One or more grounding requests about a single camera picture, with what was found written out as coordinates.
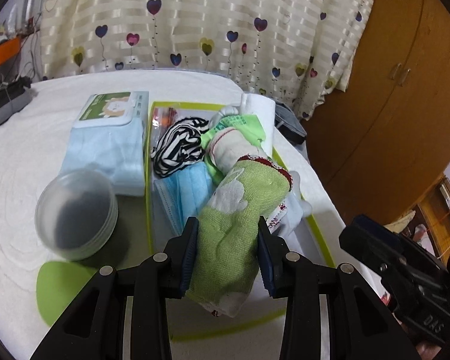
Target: white paper roll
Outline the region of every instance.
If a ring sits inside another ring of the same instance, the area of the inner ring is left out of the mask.
[[[239,108],[240,115],[256,115],[265,131],[265,141],[262,149],[267,156],[272,156],[274,126],[275,126],[275,102],[268,97],[255,93],[243,93]]]

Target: table surface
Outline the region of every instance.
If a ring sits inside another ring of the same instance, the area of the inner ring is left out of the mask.
[[[173,70],[131,70],[72,76],[32,86],[33,101],[0,126],[0,339],[17,360],[29,359],[48,331],[36,306],[38,270],[57,260],[38,240],[34,213],[46,185],[57,176],[78,112],[94,93],[142,90],[154,101],[239,104],[242,90],[212,74]],[[353,263],[372,283],[370,272],[343,252],[344,227],[317,175],[277,131],[274,147],[289,170],[301,176],[300,189],[336,264]],[[90,266],[134,266],[148,256],[144,199],[118,197],[119,218],[110,242],[86,261]],[[277,359],[284,318],[236,334],[172,342],[174,359]]]

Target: wooden wardrobe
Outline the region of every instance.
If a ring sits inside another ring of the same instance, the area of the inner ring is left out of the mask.
[[[450,14],[440,0],[375,0],[346,92],[303,125],[307,151],[345,223],[386,224],[450,162]]]

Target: translucent plastic cup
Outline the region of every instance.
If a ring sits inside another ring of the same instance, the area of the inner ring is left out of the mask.
[[[48,249],[77,261],[106,244],[118,214],[108,179],[99,172],[80,169],[59,175],[47,185],[35,209],[35,228]]]

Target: wardrobe handle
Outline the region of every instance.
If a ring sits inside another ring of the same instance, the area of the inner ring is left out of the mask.
[[[395,67],[393,68],[393,70],[390,73],[390,80],[395,79],[395,77],[398,73],[398,70],[400,69],[401,66],[402,66],[402,64],[400,62],[395,65]]]
[[[399,81],[398,85],[400,85],[400,86],[403,86],[403,85],[404,85],[404,82],[405,82],[405,80],[407,79],[408,73],[410,73],[410,71],[411,71],[411,69],[407,69],[407,70],[405,70],[405,71],[403,72],[403,74],[402,74],[402,76],[401,76],[401,78],[400,78],[400,81]]]

